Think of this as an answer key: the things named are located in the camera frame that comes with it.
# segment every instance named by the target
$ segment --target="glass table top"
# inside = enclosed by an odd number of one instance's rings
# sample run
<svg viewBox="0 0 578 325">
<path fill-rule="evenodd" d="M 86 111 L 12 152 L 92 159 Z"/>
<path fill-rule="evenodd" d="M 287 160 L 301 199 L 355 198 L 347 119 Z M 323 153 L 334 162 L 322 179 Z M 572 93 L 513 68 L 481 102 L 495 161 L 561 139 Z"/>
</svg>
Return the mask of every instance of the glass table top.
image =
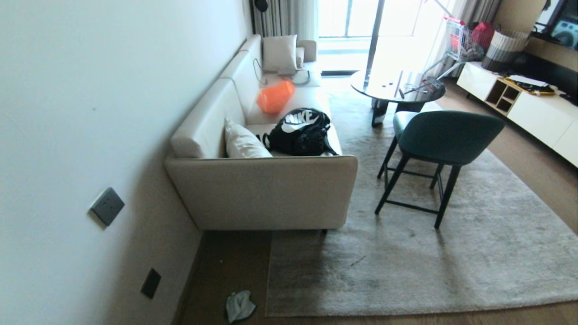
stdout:
<svg viewBox="0 0 578 325">
<path fill-rule="evenodd" d="M 446 93 L 446 87 L 419 72 L 361 70 L 351 76 L 351 86 L 360 93 L 390 102 L 431 102 Z"/>
</svg>

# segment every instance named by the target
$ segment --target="striped basket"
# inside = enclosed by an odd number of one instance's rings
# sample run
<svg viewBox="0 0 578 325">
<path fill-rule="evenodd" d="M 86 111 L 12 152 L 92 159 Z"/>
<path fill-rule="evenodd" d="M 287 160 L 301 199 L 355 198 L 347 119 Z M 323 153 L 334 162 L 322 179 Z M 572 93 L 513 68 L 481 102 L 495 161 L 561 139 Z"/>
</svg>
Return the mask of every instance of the striped basket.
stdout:
<svg viewBox="0 0 578 325">
<path fill-rule="evenodd" d="M 481 66 L 490 71 L 506 71 L 528 44 L 530 34 L 518 31 L 496 31 Z"/>
</svg>

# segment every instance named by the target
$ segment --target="green chair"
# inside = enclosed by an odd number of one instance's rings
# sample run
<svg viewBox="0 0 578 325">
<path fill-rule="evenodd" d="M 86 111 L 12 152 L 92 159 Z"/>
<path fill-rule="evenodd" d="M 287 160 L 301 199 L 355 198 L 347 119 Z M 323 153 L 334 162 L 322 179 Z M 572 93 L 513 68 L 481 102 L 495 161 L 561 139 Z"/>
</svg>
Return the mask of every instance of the green chair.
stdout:
<svg viewBox="0 0 578 325">
<path fill-rule="evenodd" d="M 503 128 L 504 122 L 496 117 L 455 110 L 422 113 L 397 112 L 394 116 L 395 136 L 377 174 L 377 178 L 381 178 L 383 172 L 386 172 L 386 191 L 379 201 L 375 214 L 379 214 L 386 202 L 431 212 L 438 215 L 434 225 L 438 229 L 461 167 L 476 159 Z M 397 144 L 402 152 L 402 158 L 393 169 L 387 164 Z M 434 175 L 404 171 L 410 158 L 429 161 L 438 164 L 438 167 Z M 452 167 L 444 190 L 440 173 L 445 165 Z M 388 170 L 394 171 L 390 182 L 387 182 Z M 401 173 L 431 178 L 430 189 L 434 189 L 437 183 L 441 200 L 439 210 L 388 200 Z"/>
</svg>

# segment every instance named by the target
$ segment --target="sofa armrest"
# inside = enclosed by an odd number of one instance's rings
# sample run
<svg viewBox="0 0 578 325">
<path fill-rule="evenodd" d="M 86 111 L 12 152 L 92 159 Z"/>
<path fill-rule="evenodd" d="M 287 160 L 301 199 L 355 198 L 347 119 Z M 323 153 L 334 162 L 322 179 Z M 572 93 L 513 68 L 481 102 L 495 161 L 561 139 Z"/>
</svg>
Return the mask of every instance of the sofa armrest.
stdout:
<svg viewBox="0 0 578 325">
<path fill-rule="evenodd" d="M 297 47 L 305 48 L 305 57 L 303 58 L 303 63 L 305 62 L 315 62 L 317 61 L 317 42 L 314 40 L 298 40 Z"/>
<path fill-rule="evenodd" d="M 357 175 L 357 158 L 188 159 L 165 168 L 201 230 L 341 227 Z"/>
</svg>

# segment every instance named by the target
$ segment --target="orange bag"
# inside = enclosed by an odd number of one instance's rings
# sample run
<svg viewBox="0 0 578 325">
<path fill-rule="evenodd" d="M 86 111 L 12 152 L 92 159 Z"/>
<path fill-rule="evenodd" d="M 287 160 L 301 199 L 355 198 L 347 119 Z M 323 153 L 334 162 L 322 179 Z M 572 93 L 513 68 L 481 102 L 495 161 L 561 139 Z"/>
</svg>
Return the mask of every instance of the orange bag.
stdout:
<svg viewBox="0 0 578 325">
<path fill-rule="evenodd" d="M 282 81 L 275 86 L 263 88 L 257 97 L 257 105 L 264 113 L 277 114 L 294 92 L 295 86 L 290 81 Z"/>
</svg>

